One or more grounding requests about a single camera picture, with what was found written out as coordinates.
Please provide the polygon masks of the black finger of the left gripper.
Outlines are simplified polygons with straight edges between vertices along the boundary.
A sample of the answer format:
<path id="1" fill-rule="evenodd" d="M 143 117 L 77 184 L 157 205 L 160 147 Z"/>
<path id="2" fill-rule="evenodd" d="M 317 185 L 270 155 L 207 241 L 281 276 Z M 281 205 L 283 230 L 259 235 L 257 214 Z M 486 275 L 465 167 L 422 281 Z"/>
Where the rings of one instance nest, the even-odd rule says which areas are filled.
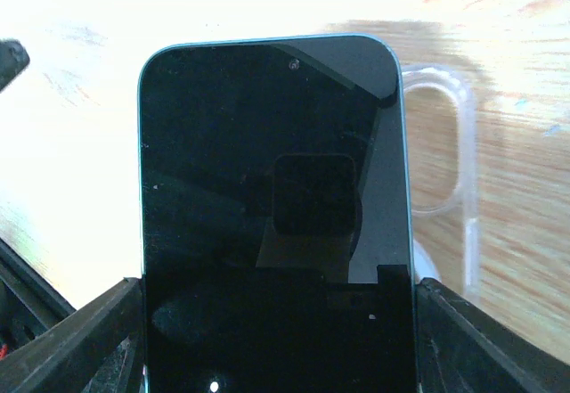
<path id="1" fill-rule="evenodd" d="M 0 90 L 9 86 L 29 64 L 29 54 L 20 41 L 3 39 L 0 42 Z"/>

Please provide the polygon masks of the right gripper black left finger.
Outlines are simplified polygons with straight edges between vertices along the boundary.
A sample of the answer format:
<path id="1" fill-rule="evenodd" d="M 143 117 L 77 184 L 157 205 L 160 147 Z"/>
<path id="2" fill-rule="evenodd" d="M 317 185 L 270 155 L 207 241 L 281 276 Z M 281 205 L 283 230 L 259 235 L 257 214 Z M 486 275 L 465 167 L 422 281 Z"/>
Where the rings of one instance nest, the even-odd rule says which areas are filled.
<path id="1" fill-rule="evenodd" d="M 143 292 L 126 278 L 1 361 L 3 392 L 80 392 L 119 348 L 114 392 L 143 381 Z"/>

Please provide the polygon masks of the teal phone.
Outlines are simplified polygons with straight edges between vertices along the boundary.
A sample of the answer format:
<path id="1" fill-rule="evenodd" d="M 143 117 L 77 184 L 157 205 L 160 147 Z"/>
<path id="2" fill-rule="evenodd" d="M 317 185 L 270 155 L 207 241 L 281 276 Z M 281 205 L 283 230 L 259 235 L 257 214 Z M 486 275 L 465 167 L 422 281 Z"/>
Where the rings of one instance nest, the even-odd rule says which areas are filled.
<path id="1" fill-rule="evenodd" d="M 173 45 L 138 111 L 148 391 L 416 391 L 394 52 L 360 34 Z"/>

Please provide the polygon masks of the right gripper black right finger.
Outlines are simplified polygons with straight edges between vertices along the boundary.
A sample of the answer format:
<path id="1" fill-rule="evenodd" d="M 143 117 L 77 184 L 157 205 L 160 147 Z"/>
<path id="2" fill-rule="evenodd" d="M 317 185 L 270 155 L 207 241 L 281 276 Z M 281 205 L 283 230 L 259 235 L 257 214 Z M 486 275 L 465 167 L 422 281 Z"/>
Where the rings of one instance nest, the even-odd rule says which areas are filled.
<path id="1" fill-rule="evenodd" d="M 416 287 L 424 392 L 567 392 L 569 365 L 433 278 Z"/>

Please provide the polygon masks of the clear magsafe phone case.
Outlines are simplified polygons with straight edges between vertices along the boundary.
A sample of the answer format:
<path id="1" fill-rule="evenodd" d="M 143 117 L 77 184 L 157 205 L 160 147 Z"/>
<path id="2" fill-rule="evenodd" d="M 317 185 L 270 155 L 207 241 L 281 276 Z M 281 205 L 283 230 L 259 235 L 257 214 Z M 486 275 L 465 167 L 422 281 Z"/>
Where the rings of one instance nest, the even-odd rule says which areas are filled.
<path id="1" fill-rule="evenodd" d="M 444 65 L 403 67 L 416 278 L 479 295 L 476 96 Z"/>

